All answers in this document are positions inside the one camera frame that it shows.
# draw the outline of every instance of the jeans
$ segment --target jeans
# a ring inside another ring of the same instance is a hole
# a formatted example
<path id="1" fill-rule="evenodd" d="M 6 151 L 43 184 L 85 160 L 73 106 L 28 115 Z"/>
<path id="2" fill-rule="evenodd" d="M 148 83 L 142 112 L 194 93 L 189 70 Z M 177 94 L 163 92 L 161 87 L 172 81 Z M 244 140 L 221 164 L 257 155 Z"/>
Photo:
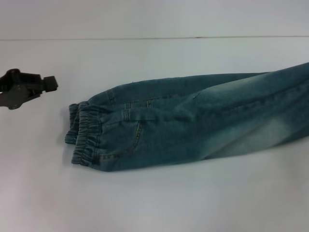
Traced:
<path id="1" fill-rule="evenodd" d="M 309 134 L 309 63 L 121 85 L 69 106 L 72 163 L 101 171 L 237 156 Z"/>

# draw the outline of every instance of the robotic arm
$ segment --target robotic arm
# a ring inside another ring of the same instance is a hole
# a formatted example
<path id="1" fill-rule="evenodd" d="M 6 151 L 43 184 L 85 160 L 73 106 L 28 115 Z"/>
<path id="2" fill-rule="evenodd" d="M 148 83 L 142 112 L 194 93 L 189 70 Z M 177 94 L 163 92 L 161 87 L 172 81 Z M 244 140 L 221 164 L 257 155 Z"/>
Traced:
<path id="1" fill-rule="evenodd" d="M 0 106 L 14 110 L 23 103 L 38 98 L 43 91 L 55 91 L 57 87 L 54 76 L 41 79 L 38 74 L 22 73 L 19 69 L 11 69 L 0 78 Z"/>

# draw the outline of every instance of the pocket stitching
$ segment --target pocket stitching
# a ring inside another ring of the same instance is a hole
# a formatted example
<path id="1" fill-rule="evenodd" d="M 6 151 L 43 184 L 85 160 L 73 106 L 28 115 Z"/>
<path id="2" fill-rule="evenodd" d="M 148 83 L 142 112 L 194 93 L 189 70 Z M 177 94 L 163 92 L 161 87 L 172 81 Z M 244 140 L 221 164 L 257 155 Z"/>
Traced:
<path id="1" fill-rule="evenodd" d="M 142 132 L 143 127 L 144 127 L 144 123 L 142 121 L 139 121 L 133 143 L 129 148 L 125 149 L 122 152 L 118 152 L 118 153 L 102 154 L 102 155 L 97 154 L 98 158 L 102 158 L 103 160 L 117 159 L 117 158 L 120 158 L 124 154 L 134 151 L 140 141 L 140 134 Z"/>

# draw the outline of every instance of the front pocket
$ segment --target front pocket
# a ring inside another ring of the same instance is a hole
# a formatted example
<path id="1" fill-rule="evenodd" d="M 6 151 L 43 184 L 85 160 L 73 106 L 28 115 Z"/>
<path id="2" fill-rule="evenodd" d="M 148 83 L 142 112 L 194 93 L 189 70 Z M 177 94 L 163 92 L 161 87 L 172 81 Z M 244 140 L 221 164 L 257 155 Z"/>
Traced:
<path id="1" fill-rule="evenodd" d="M 97 156 L 107 160 L 133 152 L 142 134 L 142 121 L 120 121 L 102 126 Z"/>

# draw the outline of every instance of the faded denim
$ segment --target faded denim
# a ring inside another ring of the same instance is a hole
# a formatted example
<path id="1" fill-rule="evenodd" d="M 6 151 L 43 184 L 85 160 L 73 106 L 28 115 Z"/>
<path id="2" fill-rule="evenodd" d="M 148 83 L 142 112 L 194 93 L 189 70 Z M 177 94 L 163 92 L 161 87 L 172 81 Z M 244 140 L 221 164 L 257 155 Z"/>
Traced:
<path id="1" fill-rule="evenodd" d="M 309 63 L 142 81 L 72 104 L 72 163 L 119 171 L 247 154 L 309 134 Z"/>

